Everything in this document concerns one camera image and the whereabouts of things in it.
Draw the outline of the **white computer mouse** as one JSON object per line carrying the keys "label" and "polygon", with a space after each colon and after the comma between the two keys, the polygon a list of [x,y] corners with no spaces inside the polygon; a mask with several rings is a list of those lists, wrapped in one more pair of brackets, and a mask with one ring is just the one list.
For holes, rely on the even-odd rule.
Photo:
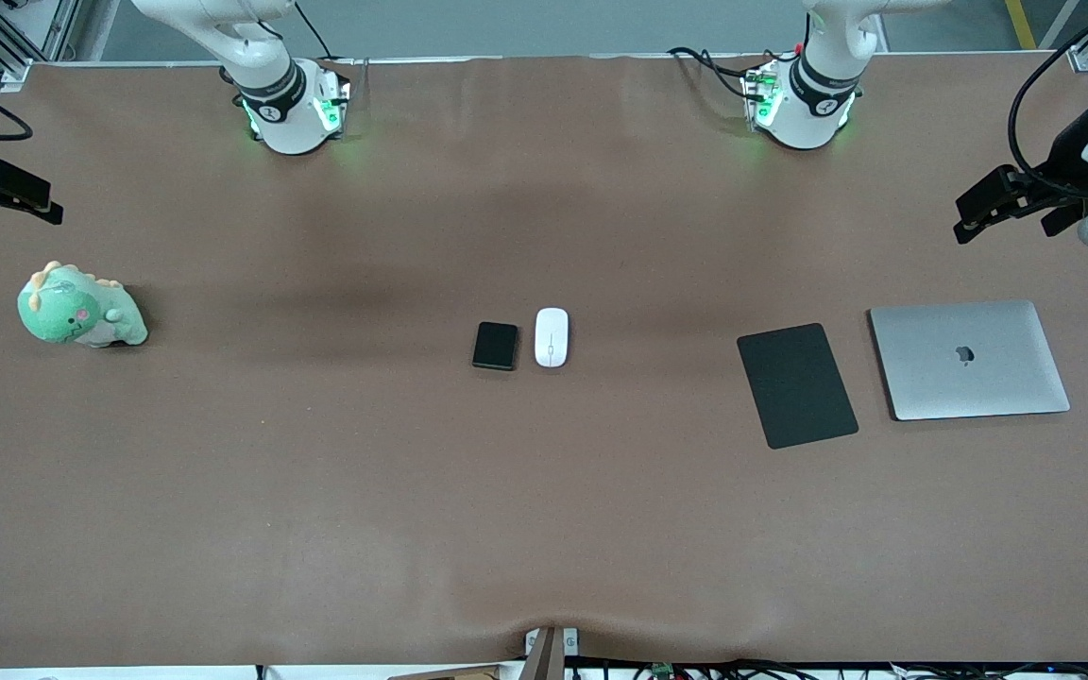
{"label": "white computer mouse", "polygon": [[561,367],[569,359],[570,316],[561,307],[544,307],[535,316],[533,353],[541,367]]}

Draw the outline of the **black phone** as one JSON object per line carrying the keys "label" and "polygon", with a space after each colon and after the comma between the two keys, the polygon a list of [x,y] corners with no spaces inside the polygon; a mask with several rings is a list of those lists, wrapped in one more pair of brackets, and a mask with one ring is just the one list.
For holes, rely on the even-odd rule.
{"label": "black phone", "polygon": [[484,321],[478,324],[471,364],[489,370],[514,371],[517,366],[519,326]]}

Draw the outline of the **black mouse pad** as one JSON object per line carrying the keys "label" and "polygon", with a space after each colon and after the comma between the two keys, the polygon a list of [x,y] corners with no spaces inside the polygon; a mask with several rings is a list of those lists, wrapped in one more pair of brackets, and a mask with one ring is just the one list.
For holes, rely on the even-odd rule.
{"label": "black mouse pad", "polygon": [[740,336],[737,349],[772,452],[858,433],[820,323]]}

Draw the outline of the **green dinosaur plush toy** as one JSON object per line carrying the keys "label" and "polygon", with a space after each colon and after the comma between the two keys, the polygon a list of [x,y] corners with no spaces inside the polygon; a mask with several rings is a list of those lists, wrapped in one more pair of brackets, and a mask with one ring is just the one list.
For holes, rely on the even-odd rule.
{"label": "green dinosaur plush toy", "polygon": [[143,311],[124,284],[57,260],[30,275],[18,292],[17,310],[26,330],[44,343],[106,349],[148,339]]}

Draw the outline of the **silver laptop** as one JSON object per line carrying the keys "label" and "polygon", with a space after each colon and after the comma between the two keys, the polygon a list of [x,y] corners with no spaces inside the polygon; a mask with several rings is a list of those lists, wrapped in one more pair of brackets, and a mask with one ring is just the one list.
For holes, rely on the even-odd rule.
{"label": "silver laptop", "polygon": [[868,317],[897,421],[1070,410],[1031,301],[874,307]]}

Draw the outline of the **brown table cover sheet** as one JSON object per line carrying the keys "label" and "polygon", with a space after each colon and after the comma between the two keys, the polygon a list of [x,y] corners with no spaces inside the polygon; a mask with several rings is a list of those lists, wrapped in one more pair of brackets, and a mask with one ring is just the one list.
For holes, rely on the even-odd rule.
{"label": "brown table cover sheet", "polygon": [[[0,667],[1088,662],[1088,248],[953,237],[1037,53],[882,55],[817,152],[671,58],[374,64],[284,158],[208,66],[40,66],[0,158]],[[148,339],[44,343],[57,260]],[[1023,298],[1070,410],[897,421],[874,307]],[[536,364],[536,314],[569,359]],[[514,371],[471,364],[519,326]],[[772,450],[737,339],[820,323],[858,433]]]}

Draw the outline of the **brown cardboard piece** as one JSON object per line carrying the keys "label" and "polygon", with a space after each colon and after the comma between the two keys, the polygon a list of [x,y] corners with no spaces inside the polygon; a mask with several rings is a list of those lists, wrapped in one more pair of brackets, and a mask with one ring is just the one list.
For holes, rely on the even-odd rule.
{"label": "brown cardboard piece", "polygon": [[390,676],[387,680],[502,680],[500,664],[467,666]]}

